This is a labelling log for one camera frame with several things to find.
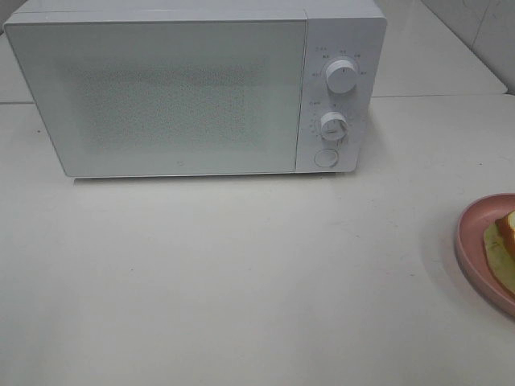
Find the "lower white timer knob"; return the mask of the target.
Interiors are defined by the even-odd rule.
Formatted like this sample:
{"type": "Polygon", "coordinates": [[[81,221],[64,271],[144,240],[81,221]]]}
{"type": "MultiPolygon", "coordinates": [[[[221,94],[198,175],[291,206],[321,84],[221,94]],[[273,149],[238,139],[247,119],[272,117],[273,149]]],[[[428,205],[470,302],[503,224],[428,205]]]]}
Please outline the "lower white timer knob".
{"type": "Polygon", "coordinates": [[[320,134],[330,142],[338,142],[347,135],[348,123],[345,116],[338,112],[325,113],[320,118],[320,134]]]}

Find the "pink round plate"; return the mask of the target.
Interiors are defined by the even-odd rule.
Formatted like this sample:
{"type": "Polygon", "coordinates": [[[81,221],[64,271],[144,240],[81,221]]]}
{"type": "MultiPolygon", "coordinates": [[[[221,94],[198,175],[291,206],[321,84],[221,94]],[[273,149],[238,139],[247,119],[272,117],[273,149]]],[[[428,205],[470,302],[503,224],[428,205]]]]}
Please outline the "pink round plate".
{"type": "Polygon", "coordinates": [[[488,303],[514,316],[514,295],[494,277],[484,251],[484,231],[495,220],[514,210],[514,194],[485,196],[468,205],[455,231],[455,255],[463,275],[488,303]]]}

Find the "round white door button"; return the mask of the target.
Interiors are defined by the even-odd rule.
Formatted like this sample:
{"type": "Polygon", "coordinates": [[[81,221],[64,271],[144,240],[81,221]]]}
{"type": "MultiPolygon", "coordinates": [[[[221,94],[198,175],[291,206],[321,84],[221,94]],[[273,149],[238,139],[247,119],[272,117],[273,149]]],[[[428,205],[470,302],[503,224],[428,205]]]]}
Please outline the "round white door button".
{"type": "Polygon", "coordinates": [[[334,167],[339,161],[339,154],[333,149],[323,149],[316,153],[315,164],[321,168],[334,167]]]}

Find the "white microwave door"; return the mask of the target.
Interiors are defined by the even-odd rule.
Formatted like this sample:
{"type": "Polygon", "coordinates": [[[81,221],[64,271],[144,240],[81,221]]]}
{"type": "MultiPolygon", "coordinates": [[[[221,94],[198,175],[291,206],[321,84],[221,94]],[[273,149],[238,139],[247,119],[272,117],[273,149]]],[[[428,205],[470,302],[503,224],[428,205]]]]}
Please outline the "white microwave door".
{"type": "Polygon", "coordinates": [[[10,44],[70,177],[291,172],[306,24],[17,24],[10,44]]]}

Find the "sandwich with lettuce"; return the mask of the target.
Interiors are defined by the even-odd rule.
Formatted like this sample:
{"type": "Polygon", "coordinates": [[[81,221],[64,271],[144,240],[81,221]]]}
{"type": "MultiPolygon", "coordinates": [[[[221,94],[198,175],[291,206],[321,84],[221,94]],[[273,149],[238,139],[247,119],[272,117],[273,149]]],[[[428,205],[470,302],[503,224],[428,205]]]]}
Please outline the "sandwich with lettuce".
{"type": "Polygon", "coordinates": [[[514,212],[491,223],[484,231],[483,239],[492,275],[514,295],[514,212]]]}

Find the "upper white power knob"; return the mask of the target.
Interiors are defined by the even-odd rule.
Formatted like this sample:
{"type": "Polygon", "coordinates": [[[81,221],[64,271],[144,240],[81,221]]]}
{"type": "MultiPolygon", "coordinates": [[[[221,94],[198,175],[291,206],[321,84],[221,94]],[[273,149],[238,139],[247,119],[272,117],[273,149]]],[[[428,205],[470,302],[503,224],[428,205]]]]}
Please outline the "upper white power knob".
{"type": "Polygon", "coordinates": [[[356,86],[357,78],[358,67],[348,57],[333,60],[325,69],[326,85],[336,94],[350,92],[356,86]]]}

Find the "white microwave oven body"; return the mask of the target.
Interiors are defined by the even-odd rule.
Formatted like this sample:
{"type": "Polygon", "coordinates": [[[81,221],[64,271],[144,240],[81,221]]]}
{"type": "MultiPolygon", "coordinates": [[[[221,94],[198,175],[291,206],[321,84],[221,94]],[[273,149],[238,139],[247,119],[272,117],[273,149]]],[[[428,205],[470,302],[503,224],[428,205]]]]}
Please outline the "white microwave oven body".
{"type": "Polygon", "coordinates": [[[4,31],[73,178],[350,172],[373,1],[28,1],[4,31]]]}

